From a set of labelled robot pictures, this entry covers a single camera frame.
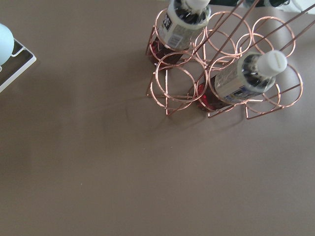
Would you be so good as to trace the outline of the tea bottle middle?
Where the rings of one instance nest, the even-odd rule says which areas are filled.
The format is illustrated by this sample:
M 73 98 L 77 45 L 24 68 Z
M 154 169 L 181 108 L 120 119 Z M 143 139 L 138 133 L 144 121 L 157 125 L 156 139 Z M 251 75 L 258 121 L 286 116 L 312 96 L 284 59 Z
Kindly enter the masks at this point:
M 261 95 L 286 68 L 287 58 L 281 51 L 245 53 L 210 79 L 215 93 L 210 88 L 205 89 L 205 83 L 198 86 L 198 92 L 205 93 L 197 106 L 204 111 L 216 111 Z

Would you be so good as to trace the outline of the copper wire bottle basket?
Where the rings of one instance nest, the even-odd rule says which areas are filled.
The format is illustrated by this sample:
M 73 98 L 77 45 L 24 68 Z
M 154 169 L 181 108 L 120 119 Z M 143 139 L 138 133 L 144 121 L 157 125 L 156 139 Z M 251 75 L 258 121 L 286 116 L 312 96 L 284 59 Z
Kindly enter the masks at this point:
M 215 87 L 210 83 L 211 75 L 228 68 L 232 63 L 236 62 L 237 59 L 240 59 L 241 56 L 245 55 L 251 48 L 255 48 L 258 52 L 263 53 L 259 47 L 259 43 L 262 41 L 266 42 L 269 47 L 273 49 L 274 45 L 269 40 L 269 36 L 280 31 L 282 28 L 286 28 L 290 33 L 290 41 L 280 50 L 283 51 L 287 47 L 291 47 L 290 53 L 287 54 L 287 57 L 290 57 L 296 48 L 297 39 L 315 24 L 314 22 L 309 23 L 298 34 L 294 34 L 289 25 L 302 15 L 308 14 L 309 11 L 314 10 L 314 5 L 309 6 L 286 22 L 274 16 L 264 16 L 259 18 L 252 27 L 249 26 L 246 18 L 252 12 L 253 8 L 250 7 L 244 16 L 240 16 L 236 13 L 237 8 L 239 8 L 238 5 L 230 11 L 217 12 L 217 15 L 219 15 L 220 18 L 217 20 L 215 26 L 212 29 L 205 28 L 200 34 L 202 39 L 196 39 L 192 42 L 188 50 L 180 52 L 171 49 L 170 53 L 161 58 L 157 57 L 157 54 L 153 49 L 155 40 L 159 38 L 157 24 L 153 24 L 146 54 L 154 59 L 156 69 L 148 84 L 146 96 L 153 98 L 157 105 L 164 108 L 167 116 L 170 116 L 177 111 L 184 110 L 193 102 L 197 101 L 206 111 L 209 118 L 218 116 L 222 113 L 227 113 L 234 108 L 243 105 L 246 119 L 254 119 L 291 107 L 302 97 L 304 91 L 302 77 L 294 66 L 289 65 L 288 67 L 292 70 L 295 76 L 294 78 L 297 80 L 296 85 L 283 90 L 278 83 L 275 83 L 272 87 L 276 90 L 276 93 L 272 96 L 267 96 L 266 93 L 262 93 L 259 95 L 258 99 L 250 98 L 239 103 L 228 102 L 226 107 L 220 109 L 212 109 L 207 106 L 205 103 L 205 93 L 207 89 L 210 89 L 215 98 L 219 101 L 223 101 L 223 97 L 217 94 Z M 222 32 L 221 34 L 226 37 L 224 44 L 231 43 L 234 53 L 226 53 L 223 51 L 223 48 L 215 48 L 215 55 L 211 59 L 207 59 L 206 44 L 213 46 L 210 37 L 218 32 L 220 27 L 231 16 L 235 16 L 240 20 L 236 26 L 237 28 L 241 25 L 245 25 L 247 33 L 243 34 L 238 41 L 234 41 L 232 40 L 232 36 L 236 33 L 236 30 L 233 30 L 231 34 Z M 187 91 L 186 95 L 170 95 L 168 93 L 168 85 L 165 85 L 164 87 L 161 86 L 158 77 L 159 72 L 161 70 L 168 72 L 172 68 L 181 70 L 191 79 L 192 87 Z

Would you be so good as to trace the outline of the tea bottle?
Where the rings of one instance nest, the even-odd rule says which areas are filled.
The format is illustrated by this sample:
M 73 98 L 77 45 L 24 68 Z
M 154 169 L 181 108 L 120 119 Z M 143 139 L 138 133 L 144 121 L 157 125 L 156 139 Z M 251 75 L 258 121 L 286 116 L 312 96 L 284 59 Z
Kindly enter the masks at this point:
M 150 60 L 157 64 L 164 56 L 165 63 L 176 64 L 181 54 L 172 52 L 188 50 L 207 27 L 211 16 L 208 0 L 172 0 L 158 27 L 158 36 L 151 44 Z
M 204 111 L 216 111 L 261 95 L 286 68 L 287 58 L 281 51 L 245 53 L 210 79 L 215 93 L 210 88 L 205 89 L 205 83 L 198 86 L 198 92 L 205 93 L 197 106 Z

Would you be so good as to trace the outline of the tea bottle back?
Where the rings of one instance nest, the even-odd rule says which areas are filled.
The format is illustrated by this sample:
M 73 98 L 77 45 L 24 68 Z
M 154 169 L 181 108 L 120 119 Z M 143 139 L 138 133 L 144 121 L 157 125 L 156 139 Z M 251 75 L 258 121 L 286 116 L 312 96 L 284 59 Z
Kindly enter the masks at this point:
M 208 0 L 172 0 L 158 27 L 158 36 L 151 44 L 150 60 L 157 64 L 164 56 L 165 63 L 176 64 L 181 54 L 172 52 L 188 50 L 207 27 L 211 16 Z

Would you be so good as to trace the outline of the white cup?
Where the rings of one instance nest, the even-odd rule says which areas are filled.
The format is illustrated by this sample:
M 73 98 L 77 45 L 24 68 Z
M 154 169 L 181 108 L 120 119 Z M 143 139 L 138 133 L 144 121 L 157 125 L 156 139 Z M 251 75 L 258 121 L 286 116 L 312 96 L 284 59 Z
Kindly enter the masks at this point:
M 0 25 L 0 65 L 3 65 L 11 57 L 14 49 L 14 37 L 11 30 Z

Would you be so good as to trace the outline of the white cup rack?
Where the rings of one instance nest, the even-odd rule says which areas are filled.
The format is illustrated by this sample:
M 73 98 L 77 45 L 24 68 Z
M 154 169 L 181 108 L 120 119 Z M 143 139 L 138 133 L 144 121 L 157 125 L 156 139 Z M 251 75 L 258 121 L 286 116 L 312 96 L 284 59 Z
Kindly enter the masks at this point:
M 0 91 L 3 92 L 15 79 L 37 61 L 36 56 L 17 39 L 11 57 L 0 67 Z

